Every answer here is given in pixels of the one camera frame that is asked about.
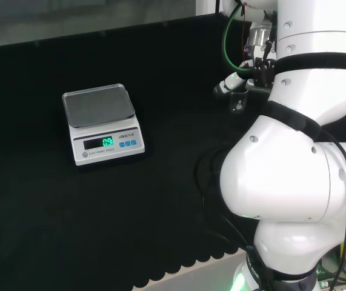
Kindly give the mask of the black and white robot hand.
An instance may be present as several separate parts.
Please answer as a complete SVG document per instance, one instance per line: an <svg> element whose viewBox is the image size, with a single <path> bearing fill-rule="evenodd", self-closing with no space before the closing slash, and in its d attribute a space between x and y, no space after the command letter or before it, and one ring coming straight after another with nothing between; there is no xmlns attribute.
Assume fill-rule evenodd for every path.
<svg viewBox="0 0 346 291"><path fill-rule="evenodd" d="M250 93L269 97L274 84L275 64L275 59L263 61L261 58L242 62L240 68L248 71L230 74L214 87L213 95L216 99L228 98L230 112L241 114Z"/></svg>

